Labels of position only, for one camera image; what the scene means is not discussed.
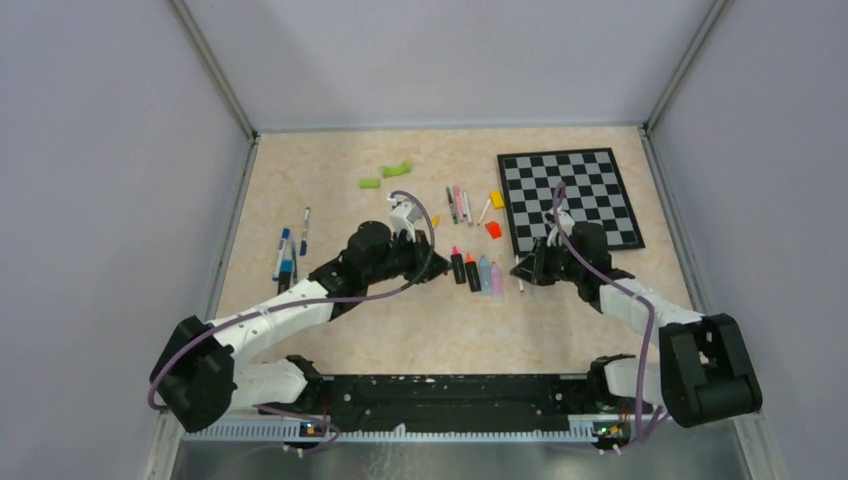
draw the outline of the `pink marker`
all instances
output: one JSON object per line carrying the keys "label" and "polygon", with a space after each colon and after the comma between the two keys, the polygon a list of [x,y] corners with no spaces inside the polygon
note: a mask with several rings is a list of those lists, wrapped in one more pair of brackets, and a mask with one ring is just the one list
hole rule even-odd
{"label": "pink marker", "polygon": [[462,213],[462,190],[459,189],[459,185],[453,186],[453,196],[456,200],[456,216],[459,217],[460,222],[464,222],[465,215]]}
{"label": "pink marker", "polygon": [[492,262],[490,269],[492,272],[492,294],[494,295],[496,302],[503,303],[503,278],[501,277],[501,267],[499,267],[497,263]]}

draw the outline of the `orange marker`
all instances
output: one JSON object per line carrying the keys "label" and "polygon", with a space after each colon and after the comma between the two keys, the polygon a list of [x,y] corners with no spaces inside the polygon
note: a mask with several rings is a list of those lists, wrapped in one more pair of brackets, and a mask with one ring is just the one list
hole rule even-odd
{"label": "orange marker", "polygon": [[468,275],[468,286],[472,292],[480,291],[480,272],[477,270],[477,262],[469,253],[465,257],[465,273]]}

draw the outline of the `black joint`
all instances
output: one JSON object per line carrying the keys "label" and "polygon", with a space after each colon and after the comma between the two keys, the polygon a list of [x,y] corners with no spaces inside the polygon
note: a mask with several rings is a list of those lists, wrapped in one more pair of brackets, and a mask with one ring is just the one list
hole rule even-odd
{"label": "black joint", "polygon": [[[210,328],[196,316],[180,322],[150,373],[150,381],[180,349]],[[232,352],[232,347],[209,337],[177,361],[156,389],[187,432],[212,425],[230,407],[237,388]]]}
{"label": "black joint", "polygon": [[352,267],[363,269],[379,263],[386,256],[392,231],[380,222],[364,222],[347,241],[344,259]]}
{"label": "black joint", "polygon": [[693,427],[762,407],[762,391],[732,317],[672,323],[659,329],[659,338],[663,400],[679,425]]}
{"label": "black joint", "polygon": [[[607,234],[602,225],[577,222],[569,237],[572,246],[592,267],[611,278],[633,278],[628,272],[612,267]],[[533,285],[553,285],[557,281],[577,286],[580,299],[601,311],[601,287],[604,281],[589,271],[565,245],[548,246],[546,238],[537,238],[530,254],[510,270],[510,275]]]}

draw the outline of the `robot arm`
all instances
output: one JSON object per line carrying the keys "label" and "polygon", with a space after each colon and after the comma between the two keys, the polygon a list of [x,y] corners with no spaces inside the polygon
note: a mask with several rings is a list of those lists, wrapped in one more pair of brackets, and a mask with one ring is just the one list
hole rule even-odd
{"label": "robot arm", "polygon": [[[559,243],[556,227],[548,238],[538,239],[531,253],[510,273],[534,285],[574,283],[582,300],[639,334],[645,333],[649,313],[637,298],[649,301],[654,307],[651,341],[659,347],[660,363],[647,364],[645,401],[663,405],[684,427],[753,412],[762,406],[759,383],[733,318],[724,314],[705,316],[662,298],[630,273],[612,267],[601,225],[574,222],[561,208],[557,215],[576,251],[633,295],[590,272]],[[635,397],[638,364],[632,356],[603,357],[593,363],[590,375],[594,372],[600,377],[606,395]]]}
{"label": "robot arm", "polygon": [[[288,336],[325,323],[356,307],[375,283],[403,276],[424,283],[448,270],[448,261],[432,253],[421,218],[408,201],[390,199],[389,219],[395,231],[380,222],[365,222],[347,248],[318,267],[290,290],[237,315],[202,323],[190,317],[177,325],[150,375],[151,382],[166,362],[189,342],[216,326],[247,318],[192,348],[169,370],[157,392],[188,432],[200,431],[224,413],[266,402],[294,402],[307,385],[303,372],[281,360],[252,364],[260,352]],[[344,299],[343,302],[309,302]],[[305,305],[283,305],[304,302]]]}

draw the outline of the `floor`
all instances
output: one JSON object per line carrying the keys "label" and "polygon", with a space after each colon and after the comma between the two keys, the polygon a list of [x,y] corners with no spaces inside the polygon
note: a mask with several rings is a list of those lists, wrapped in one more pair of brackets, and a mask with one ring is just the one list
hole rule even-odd
{"label": "floor", "polygon": [[[276,294],[271,270],[280,231],[291,228],[299,241],[306,206],[309,251],[298,258],[304,273],[337,255],[361,222],[387,222],[385,199],[395,189],[413,193],[431,216],[440,215],[436,249],[442,256],[457,245],[510,266],[507,236],[492,240],[484,228],[450,221],[445,186],[465,188],[476,217],[488,193],[500,188],[498,154],[600,147],[614,152],[646,244],[614,252],[614,264],[688,307],[636,127],[593,127],[262,135],[217,314],[236,313]],[[412,162],[411,174],[383,179],[378,190],[359,189],[360,178],[378,177],[380,166],[403,161]],[[487,219],[507,230],[504,210],[490,211]],[[386,282],[371,293],[401,283]],[[505,277],[504,284],[506,301],[497,304],[444,277],[300,331],[257,360],[297,353],[322,373],[337,374],[564,373],[585,372],[601,355],[638,352],[640,335],[584,304],[573,286],[519,293],[514,279]],[[656,358],[656,351],[651,355]]]}

